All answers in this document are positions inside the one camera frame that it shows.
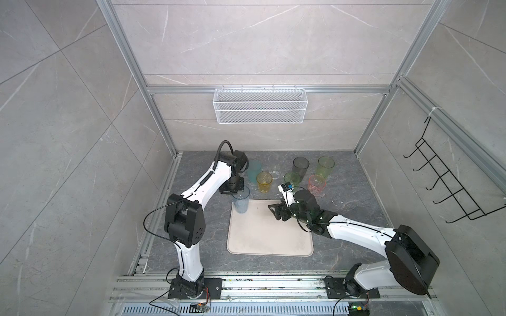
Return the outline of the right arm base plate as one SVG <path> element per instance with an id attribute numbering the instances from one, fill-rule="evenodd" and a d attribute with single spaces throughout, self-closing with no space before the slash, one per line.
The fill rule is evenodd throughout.
<path id="1" fill-rule="evenodd" d="M 380 298 L 380 293 L 377 288 L 365 290 L 354 280 L 347 280 L 346 278 L 337 278 L 333 276 L 326 276 L 322 280 L 329 299 L 346 297 L 361 299 Z"/>

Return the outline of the short clear glass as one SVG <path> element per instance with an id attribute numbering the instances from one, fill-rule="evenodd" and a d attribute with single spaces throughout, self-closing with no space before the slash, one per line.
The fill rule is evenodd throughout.
<path id="1" fill-rule="evenodd" d="M 270 173 L 274 180 L 277 180 L 281 175 L 281 163 L 279 155 L 271 154 L 268 158 Z"/>

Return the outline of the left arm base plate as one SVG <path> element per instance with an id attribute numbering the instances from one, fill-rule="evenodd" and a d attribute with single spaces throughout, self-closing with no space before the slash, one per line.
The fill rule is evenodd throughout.
<path id="1" fill-rule="evenodd" d="M 221 298 L 223 279 L 199 278 L 196 282 L 189 282 L 177 277 L 171 281 L 168 298 L 176 299 L 206 299 Z"/>

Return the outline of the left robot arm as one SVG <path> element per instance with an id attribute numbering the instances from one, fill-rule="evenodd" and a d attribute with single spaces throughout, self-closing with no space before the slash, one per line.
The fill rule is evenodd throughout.
<path id="1" fill-rule="evenodd" d="M 200 241 L 206 230 L 204 208 L 215 192 L 236 194 L 244 190 L 241 173 L 249 167 L 244 152 L 217 153 L 210 168 L 185 192 L 167 200 L 164 231 L 174 243 L 180 270 L 179 282 L 191 296 L 204 288 L 204 267 L 200 261 Z"/>

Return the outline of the tall blue glass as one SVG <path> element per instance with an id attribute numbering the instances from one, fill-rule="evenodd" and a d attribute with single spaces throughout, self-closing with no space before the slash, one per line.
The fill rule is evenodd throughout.
<path id="1" fill-rule="evenodd" d="M 246 213 L 249 208 L 250 189 L 245 186 L 243 191 L 232 194 L 233 205 L 237 213 Z"/>

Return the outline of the beige tray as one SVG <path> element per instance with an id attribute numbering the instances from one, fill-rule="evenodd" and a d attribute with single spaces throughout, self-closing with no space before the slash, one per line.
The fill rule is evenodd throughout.
<path id="1" fill-rule="evenodd" d="M 245 213 L 231 208 L 227 250 L 232 254 L 309 257 L 312 235 L 300 229 L 296 219 L 276 220 L 268 209 L 274 200 L 250 200 Z"/>

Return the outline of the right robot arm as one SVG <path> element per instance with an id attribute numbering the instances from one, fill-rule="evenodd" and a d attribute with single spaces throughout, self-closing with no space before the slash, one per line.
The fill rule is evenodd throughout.
<path id="1" fill-rule="evenodd" d="M 346 293 L 361 297 L 379 287 L 401 286 L 425 296 L 440 260 L 414 229 L 369 225 L 322 209 L 309 190 L 294 191 L 288 184 L 279 187 L 282 198 L 269 210 L 278 221 L 295 219 L 306 233 L 344 240 L 374 251 L 384 260 L 353 265 L 343 280 Z"/>

